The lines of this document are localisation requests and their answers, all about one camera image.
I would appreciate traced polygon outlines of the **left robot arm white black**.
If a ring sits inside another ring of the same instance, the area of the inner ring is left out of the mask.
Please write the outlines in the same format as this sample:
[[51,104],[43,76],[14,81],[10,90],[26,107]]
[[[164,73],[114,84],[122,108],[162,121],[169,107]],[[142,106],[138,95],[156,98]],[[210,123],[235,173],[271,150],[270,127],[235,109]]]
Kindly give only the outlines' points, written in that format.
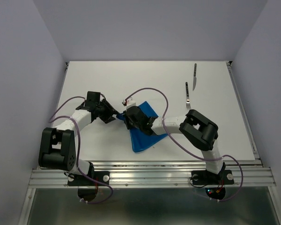
[[48,169],[63,170],[79,175],[79,180],[91,184],[95,179],[94,166],[80,159],[80,132],[97,118],[104,123],[115,120],[119,112],[103,98],[102,100],[85,100],[71,116],[59,116],[52,119],[65,119],[55,127],[47,127],[42,131],[38,164]]

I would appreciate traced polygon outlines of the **blue cloth napkin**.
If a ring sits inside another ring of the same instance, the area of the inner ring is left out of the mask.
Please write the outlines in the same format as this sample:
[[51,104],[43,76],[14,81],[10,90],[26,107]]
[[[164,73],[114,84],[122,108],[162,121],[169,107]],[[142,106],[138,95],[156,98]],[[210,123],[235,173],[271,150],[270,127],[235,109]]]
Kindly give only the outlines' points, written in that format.
[[[147,101],[140,104],[139,108],[147,116],[157,116],[156,112]],[[134,153],[143,152],[168,136],[167,134],[148,136],[137,128],[131,128],[129,129],[129,132],[131,137],[132,150]]]

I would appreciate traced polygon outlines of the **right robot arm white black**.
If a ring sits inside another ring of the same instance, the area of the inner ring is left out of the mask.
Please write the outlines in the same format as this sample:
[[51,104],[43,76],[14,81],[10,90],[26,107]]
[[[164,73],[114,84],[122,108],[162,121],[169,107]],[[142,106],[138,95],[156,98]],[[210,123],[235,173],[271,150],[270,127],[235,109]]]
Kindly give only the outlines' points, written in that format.
[[136,128],[147,136],[182,134],[202,152],[206,162],[206,177],[212,183],[223,178],[224,162],[214,143],[218,138],[218,126],[200,112],[191,109],[185,116],[162,118],[147,116],[138,106],[124,111],[124,122],[128,129]]

